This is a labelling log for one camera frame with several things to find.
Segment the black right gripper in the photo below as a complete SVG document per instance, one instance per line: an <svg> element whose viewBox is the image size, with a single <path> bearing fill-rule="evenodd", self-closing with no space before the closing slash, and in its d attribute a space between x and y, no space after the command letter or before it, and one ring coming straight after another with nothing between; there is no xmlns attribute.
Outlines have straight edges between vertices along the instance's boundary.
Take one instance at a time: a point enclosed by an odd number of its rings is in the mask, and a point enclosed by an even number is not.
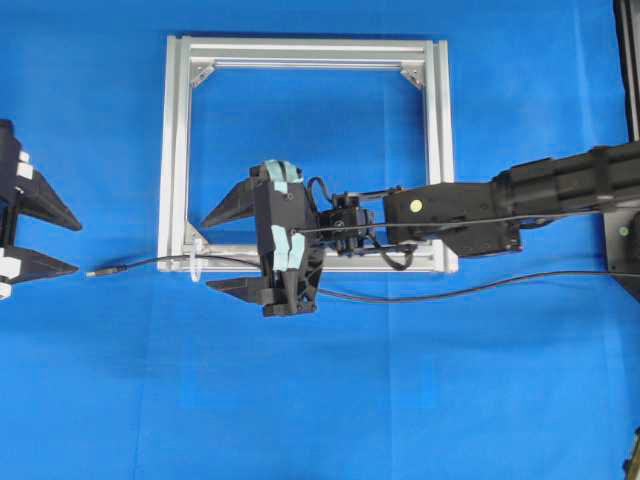
<svg viewBox="0 0 640 480"><path fill-rule="evenodd" d="M260 165L251 168L250 178L237 183L206 216L201 222L203 228L210 228L254 215L254 189L261 177L259 167ZM310 202L309 207L311 224L305 229L318 226ZM303 234L305 229L294 230L294 233ZM261 305L263 315L266 317L311 313L315 310L315 295L324 260L324 251L311 237L306 235L304 237L307 249L300 269L286 272L274 271L272 260L266 255L260 255L257 247L261 277L210 280L206 282L206 286L246 303Z"/></svg>

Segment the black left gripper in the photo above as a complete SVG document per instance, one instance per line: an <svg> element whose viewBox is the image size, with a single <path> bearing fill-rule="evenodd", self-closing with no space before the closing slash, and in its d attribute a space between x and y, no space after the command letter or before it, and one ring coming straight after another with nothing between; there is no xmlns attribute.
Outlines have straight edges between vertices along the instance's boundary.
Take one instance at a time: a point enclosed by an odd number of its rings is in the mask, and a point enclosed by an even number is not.
<svg viewBox="0 0 640 480"><path fill-rule="evenodd" d="M82 224L30 163L10 120L1 120L1 299L12 285L74 274L78 268L35 250L15 247L18 215L80 231Z"/></svg>

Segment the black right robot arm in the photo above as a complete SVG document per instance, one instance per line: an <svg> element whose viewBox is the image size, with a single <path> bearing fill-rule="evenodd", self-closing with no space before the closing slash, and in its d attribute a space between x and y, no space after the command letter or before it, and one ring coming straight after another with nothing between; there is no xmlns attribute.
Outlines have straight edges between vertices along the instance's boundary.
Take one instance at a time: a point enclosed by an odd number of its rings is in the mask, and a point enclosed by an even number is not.
<svg viewBox="0 0 640 480"><path fill-rule="evenodd" d="M485 183L332 194L325 210L313 196L319 184L286 161L253 167L204 226L253 218L260 275L218 280L212 288L260 305L265 316L311 313L328 250L385 261L400 253L403 261L392 268L405 271L427 240L441 241L461 258L513 253L524 229L596 213L622 217L606 234L608 272L631 294L639 291L637 143L521 164Z"/></svg>

